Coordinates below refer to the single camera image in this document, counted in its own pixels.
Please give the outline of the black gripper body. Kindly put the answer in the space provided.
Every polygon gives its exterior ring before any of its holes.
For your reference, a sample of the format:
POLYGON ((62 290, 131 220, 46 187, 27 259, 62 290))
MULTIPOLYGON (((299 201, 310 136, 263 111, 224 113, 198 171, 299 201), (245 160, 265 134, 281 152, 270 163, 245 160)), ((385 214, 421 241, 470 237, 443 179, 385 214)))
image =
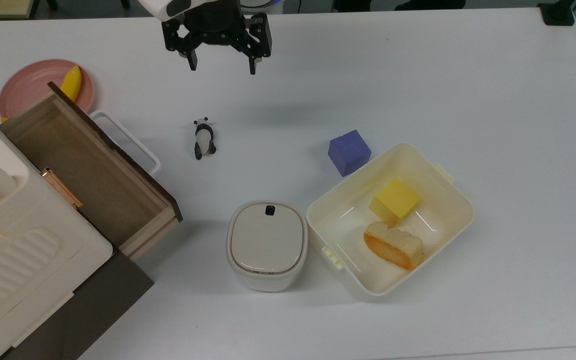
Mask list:
POLYGON ((183 14, 183 26, 189 31, 180 40, 186 48, 201 44, 249 47, 239 0, 216 0, 194 7, 183 14))

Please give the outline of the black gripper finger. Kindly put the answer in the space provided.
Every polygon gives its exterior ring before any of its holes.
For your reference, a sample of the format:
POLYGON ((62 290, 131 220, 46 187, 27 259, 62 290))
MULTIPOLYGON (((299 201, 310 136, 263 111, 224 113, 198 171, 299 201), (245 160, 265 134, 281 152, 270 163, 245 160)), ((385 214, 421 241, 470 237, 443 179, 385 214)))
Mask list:
POLYGON ((242 16, 243 32, 238 35, 238 45, 248 60, 250 75, 256 75, 257 65, 272 54, 273 39, 269 18, 258 13, 250 18, 242 16))
POLYGON ((186 59, 190 70, 196 71, 198 59, 196 49, 199 47, 199 39, 189 32, 185 37, 180 37, 178 30, 181 27, 179 20, 168 20, 161 23, 164 44, 169 51, 177 52, 186 59))

